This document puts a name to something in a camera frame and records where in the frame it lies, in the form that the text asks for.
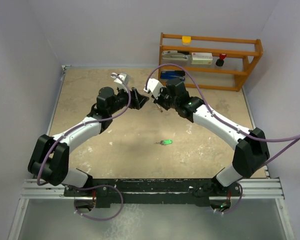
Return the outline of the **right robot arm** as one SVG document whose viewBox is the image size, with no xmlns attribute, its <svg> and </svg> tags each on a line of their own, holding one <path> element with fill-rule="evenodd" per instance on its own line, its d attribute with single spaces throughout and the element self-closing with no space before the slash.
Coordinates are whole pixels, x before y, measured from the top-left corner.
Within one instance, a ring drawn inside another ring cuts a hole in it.
<svg viewBox="0 0 300 240">
<path fill-rule="evenodd" d="M 216 195 L 223 196 L 232 183 L 250 178 L 270 158 L 261 129 L 250 130 L 219 115 L 201 98 L 190 96 L 181 80 L 170 79 L 162 85 L 151 78 L 146 91 L 151 93 L 154 103 L 165 110 L 174 109 L 180 117 L 205 127 L 234 150 L 232 163 L 214 176 L 212 190 Z"/>
</svg>

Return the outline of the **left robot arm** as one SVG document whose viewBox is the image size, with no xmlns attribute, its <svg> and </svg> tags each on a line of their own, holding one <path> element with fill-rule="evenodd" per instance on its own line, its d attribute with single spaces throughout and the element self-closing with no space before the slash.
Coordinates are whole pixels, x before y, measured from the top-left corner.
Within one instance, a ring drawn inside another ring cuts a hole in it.
<svg viewBox="0 0 300 240">
<path fill-rule="evenodd" d="M 127 109 L 141 109 L 149 97 L 141 95 L 136 88 L 119 89 L 103 87 L 92 105 L 90 113 L 72 128 L 48 136 L 40 136 L 34 147 L 28 171 L 37 177 L 39 186 L 59 184 L 74 186 L 81 196 L 91 194 L 93 189 L 89 174 L 69 167 L 69 155 L 90 138 L 104 132 L 112 123 L 114 114 Z"/>
</svg>

